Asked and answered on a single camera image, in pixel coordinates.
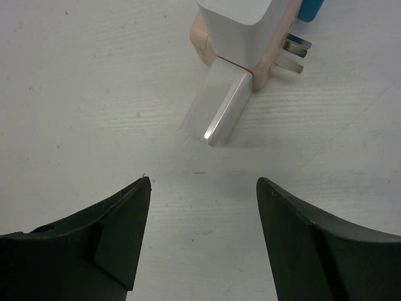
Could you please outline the long white charger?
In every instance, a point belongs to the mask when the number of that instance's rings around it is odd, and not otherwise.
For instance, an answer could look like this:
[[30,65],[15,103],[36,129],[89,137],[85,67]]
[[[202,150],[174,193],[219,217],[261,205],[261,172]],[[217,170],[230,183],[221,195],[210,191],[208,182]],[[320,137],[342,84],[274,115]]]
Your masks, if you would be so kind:
[[252,73],[216,58],[180,128],[209,146],[221,147],[226,144],[252,92]]

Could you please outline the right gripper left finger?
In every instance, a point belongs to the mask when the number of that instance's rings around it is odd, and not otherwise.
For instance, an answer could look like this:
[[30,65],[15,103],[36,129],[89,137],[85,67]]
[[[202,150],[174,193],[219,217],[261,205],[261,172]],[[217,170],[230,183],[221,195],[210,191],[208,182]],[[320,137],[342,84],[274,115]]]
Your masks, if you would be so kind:
[[133,290],[151,182],[29,233],[1,236],[2,300],[125,300]]

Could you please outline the blue plug adapter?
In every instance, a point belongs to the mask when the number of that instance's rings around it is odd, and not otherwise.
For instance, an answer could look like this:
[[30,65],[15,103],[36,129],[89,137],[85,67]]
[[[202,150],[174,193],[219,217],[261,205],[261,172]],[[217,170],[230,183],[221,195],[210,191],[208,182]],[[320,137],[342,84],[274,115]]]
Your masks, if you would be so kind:
[[323,3],[324,0],[302,0],[297,18],[306,23],[312,22]]

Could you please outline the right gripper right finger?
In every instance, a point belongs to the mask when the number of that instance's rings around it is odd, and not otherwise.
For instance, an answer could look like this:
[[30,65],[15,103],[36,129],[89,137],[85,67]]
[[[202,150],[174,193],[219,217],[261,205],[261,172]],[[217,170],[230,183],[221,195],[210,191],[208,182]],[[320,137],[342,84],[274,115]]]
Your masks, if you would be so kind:
[[256,184],[278,300],[400,300],[400,236],[303,201],[267,178]]

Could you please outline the white USB charger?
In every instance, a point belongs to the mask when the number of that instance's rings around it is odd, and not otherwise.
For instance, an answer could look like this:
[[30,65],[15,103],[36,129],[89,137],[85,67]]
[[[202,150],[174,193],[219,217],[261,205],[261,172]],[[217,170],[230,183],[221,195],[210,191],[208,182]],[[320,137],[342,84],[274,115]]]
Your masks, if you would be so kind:
[[281,46],[301,1],[198,1],[215,53],[254,68]]

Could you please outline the beige cube socket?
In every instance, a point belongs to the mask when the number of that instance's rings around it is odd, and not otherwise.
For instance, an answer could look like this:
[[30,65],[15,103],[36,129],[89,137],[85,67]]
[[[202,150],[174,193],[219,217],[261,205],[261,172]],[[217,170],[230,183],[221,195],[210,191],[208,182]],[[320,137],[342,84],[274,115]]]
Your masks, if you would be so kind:
[[265,86],[275,59],[298,16],[301,1],[198,1],[190,42],[211,66],[222,58],[253,74],[253,86]]

